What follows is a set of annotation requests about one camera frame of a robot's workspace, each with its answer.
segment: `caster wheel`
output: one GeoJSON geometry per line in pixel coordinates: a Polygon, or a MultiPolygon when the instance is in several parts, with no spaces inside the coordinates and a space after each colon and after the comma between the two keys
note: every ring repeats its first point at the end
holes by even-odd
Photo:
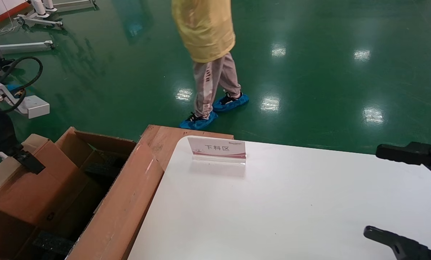
{"type": "Polygon", "coordinates": [[[24,25],[24,24],[26,23],[26,21],[25,21],[23,18],[21,18],[21,17],[17,18],[16,22],[17,22],[19,25],[24,25]]]}

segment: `blue shoe cover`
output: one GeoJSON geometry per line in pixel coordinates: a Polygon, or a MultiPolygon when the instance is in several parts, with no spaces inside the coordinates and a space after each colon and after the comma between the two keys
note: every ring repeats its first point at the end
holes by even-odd
{"type": "Polygon", "coordinates": [[[216,102],[214,102],[214,105],[212,107],[214,108],[215,112],[227,112],[230,111],[236,107],[239,107],[240,105],[243,105],[249,101],[249,97],[246,94],[241,95],[241,97],[237,100],[234,100],[232,102],[228,102],[225,105],[222,105],[222,100],[226,97],[222,97],[218,99],[216,102]]]}
{"type": "Polygon", "coordinates": [[[195,121],[185,120],[179,125],[179,127],[183,129],[200,130],[208,126],[218,117],[219,116],[216,113],[214,113],[214,111],[212,111],[209,114],[209,118],[207,120],[204,120],[204,119],[195,120],[195,121]]]}

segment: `sign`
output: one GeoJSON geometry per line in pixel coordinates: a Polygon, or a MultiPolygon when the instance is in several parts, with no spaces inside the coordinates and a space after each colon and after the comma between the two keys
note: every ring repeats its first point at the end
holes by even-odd
{"type": "Polygon", "coordinates": [[[240,140],[188,138],[188,142],[194,155],[246,158],[246,145],[240,140]]]}

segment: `yellow jacket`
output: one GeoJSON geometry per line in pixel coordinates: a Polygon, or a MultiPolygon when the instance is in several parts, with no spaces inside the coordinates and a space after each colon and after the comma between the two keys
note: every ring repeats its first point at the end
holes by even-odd
{"type": "Polygon", "coordinates": [[[214,61],[235,46],[231,0],[172,0],[172,15],[195,62],[214,61]]]}

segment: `white table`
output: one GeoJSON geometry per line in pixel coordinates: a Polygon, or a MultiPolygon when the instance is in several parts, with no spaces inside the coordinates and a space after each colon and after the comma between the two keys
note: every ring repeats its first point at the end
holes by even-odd
{"type": "Polygon", "coordinates": [[[179,141],[129,260],[395,260],[367,225],[431,249],[431,172],[374,155],[246,143],[243,166],[179,141]]]}

